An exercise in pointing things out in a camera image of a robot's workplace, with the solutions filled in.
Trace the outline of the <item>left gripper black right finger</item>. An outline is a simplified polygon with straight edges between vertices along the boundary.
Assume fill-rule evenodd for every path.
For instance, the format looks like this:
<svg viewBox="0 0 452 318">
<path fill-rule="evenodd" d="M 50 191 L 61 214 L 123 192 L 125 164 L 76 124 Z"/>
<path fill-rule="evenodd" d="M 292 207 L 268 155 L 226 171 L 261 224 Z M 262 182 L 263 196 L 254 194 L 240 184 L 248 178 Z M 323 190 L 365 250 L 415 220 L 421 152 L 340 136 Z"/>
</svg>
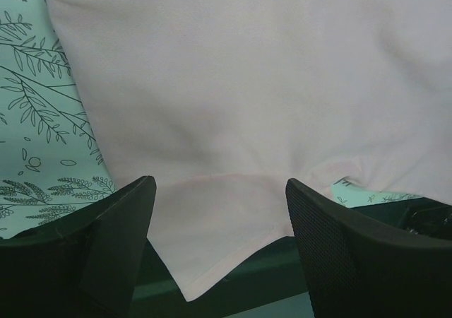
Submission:
<svg viewBox="0 0 452 318">
<path fill-rule="evenodd" d="M 450 317 L 451 207 L 426 198 L 347 208 L 285 189 L 315 317 Z"/>
</svg>

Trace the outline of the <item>pink t-shirt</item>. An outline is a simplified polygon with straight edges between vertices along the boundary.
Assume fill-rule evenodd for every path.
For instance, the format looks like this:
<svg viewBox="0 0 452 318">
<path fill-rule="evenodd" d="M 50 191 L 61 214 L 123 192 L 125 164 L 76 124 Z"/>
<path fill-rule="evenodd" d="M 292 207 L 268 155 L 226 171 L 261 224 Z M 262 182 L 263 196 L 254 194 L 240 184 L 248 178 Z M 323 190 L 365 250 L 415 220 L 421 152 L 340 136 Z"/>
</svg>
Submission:
<svg viewBox="0 0 452 318">
<path fill-rule="evenodd" d="M 46 0 L 111 178 L 192 301 L 290 236 L 285 185 L 451 202 L 451 0 Z"/>
</svg>

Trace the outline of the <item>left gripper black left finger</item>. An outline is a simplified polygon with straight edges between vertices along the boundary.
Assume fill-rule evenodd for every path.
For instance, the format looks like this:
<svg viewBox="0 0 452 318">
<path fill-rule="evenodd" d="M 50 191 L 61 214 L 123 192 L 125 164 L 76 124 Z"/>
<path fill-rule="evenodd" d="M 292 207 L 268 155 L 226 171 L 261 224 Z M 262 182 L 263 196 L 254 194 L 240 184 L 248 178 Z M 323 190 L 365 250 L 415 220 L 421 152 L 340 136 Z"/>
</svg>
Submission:
<svg viewBox="0 0 452 318">
<path fill-rule="evenodd" d="M 145 176 L 1 241 L 2 317 L 127 317 L 156 194 Z"/>
</svg>

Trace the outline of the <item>aluminium frame rail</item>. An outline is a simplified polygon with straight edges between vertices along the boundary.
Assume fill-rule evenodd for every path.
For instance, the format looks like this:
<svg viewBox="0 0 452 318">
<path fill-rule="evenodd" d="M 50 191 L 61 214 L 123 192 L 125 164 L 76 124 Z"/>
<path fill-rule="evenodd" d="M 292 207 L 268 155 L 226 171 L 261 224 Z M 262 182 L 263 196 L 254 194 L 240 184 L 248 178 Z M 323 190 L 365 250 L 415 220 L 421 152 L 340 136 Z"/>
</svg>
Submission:
<svg viewBox="0 0 452 318">
<path fill-rule="evenodd" d="M 295 235 L 264 247 L 205 294 L 186 301 L 151 245 L 146 245 L 130 317 L 315 317 Z"/>
</svg>

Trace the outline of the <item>floral table mat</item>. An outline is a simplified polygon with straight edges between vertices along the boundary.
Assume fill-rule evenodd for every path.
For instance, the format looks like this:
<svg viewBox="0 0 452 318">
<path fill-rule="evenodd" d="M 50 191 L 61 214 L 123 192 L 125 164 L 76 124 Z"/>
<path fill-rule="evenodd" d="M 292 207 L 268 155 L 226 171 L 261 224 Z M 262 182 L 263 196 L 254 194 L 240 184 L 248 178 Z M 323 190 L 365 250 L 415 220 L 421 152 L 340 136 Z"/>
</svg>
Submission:
<svg viewBox="0 0 452 318">
<path fill-rule="evenodd" d="M 1 237 L 115 189 L 46 0 L 1 0 Z"/>
</svg>

